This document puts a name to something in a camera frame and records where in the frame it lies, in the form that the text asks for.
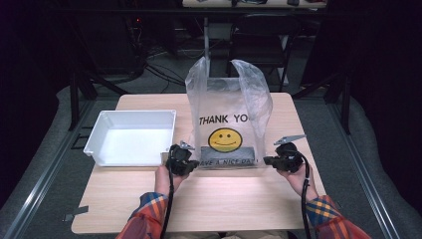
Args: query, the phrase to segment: thank you bag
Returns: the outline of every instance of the thank you bag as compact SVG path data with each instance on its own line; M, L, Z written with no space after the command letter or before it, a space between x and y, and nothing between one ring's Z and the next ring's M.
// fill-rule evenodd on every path
M201 58L186 78L193 131L189 143L199 168L229 169L264 165L265 130L273 100L263 73L233 60L239 78L208 78Z

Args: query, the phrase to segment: white plastic bin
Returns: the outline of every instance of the white plastic bin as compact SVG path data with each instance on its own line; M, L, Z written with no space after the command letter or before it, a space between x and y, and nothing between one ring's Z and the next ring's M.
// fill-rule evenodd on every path
M175 120L175 110L100 112L84 153L99 166L158 166Z

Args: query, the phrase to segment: smiley face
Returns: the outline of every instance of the smiley face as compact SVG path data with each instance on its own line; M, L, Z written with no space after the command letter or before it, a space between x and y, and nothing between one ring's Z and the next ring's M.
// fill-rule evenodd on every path
M208 144L217 151L231 152L242 145L242 136L232 128L220 127L208 137Z

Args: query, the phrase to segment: plaid sleeve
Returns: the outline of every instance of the plaid sleeve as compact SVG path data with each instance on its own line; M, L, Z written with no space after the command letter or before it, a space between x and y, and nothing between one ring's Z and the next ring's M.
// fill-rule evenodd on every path
M147 192L140 196L140 205L130 215L126 225L116 238L158 239L167 208L167 196Z
M327 195L307 203L307 215L319 238L370 238L364 231L345 219Z

